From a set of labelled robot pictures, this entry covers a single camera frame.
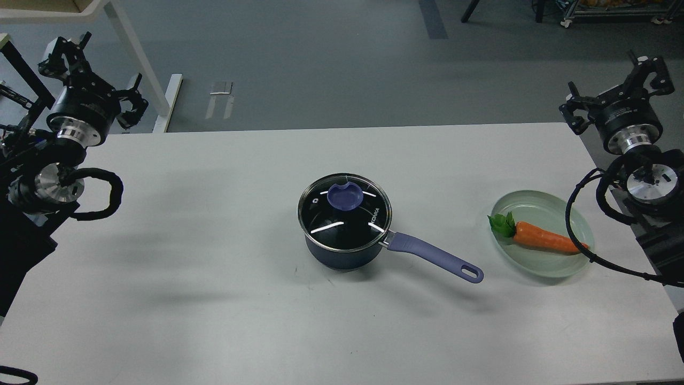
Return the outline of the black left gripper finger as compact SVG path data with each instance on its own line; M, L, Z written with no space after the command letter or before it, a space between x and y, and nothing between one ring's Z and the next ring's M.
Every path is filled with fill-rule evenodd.
M127 89L114 91L114 98L116 98L118 102L130 103L129 110L122 110L116 117L118 124L124 130L131 129L135 125L138 125L142 117L144 117L147 107L149 107L149 102L142 96L139 90L142 80L142 73L137 73L137 75L130 78Z
M61 81L63 86L95 89L96 75L84 55L91 37L90 32L85 32L77 42L56 37L37 66L39 74Z

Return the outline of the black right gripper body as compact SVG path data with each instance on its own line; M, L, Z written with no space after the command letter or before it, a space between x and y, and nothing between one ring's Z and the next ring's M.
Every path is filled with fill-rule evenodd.
M623 155L638 145L654 144L662 136L663 126L645 89L628 95L611 88L598 97L600 105L593 120L608 153Z

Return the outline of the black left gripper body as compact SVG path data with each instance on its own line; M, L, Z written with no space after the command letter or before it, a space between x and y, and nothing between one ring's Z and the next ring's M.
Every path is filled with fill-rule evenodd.
M83 147L103 144L115 117L121 112L115 88L104 80L75 81L62 89L46 118L59 138L68 138Z

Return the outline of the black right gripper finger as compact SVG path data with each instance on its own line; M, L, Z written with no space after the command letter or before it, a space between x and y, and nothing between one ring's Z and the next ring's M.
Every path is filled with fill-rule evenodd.
M637 57L628 51L633 69L623 82L623 98L649 99L674 93L669 69L662 56Z
M581 135L595 124L594 112L602 107L602 100L599 97L581 96L573 81L569 81L568 88L570 93L559 106L559 111L572 132Z

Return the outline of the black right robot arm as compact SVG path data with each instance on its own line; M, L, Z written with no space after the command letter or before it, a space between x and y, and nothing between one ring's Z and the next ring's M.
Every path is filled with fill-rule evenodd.
M575 135L596 127L603 149L614 155L608 168L589 171L575 186L564 212L566 230L590 263L663 287L682 288L682 151L657 146L664 127L650 104L652 97L672 94L674 85L662 56L638 57L629 51L628 57L633 67L622 83L590 97L580 95L569 82L569 95L558 108ZM616 265L580 246L571 225L572 206L594 180L603 214L643 229L636 240L653 273Z

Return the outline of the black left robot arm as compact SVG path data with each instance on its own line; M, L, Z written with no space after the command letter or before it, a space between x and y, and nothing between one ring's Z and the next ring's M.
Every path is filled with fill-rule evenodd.
M7 37L2 41L2 55L36 95L32 101L2 85L2 96L26 111L18 124L2 125L2 318L27 273L56 250L56 229L70 218L105 219L122 203L121 178L82 163L115 122L124 129L139 124L149 103L139 92L141 74L117 90L93 72L84 56L91 36L56 37L37 71Z

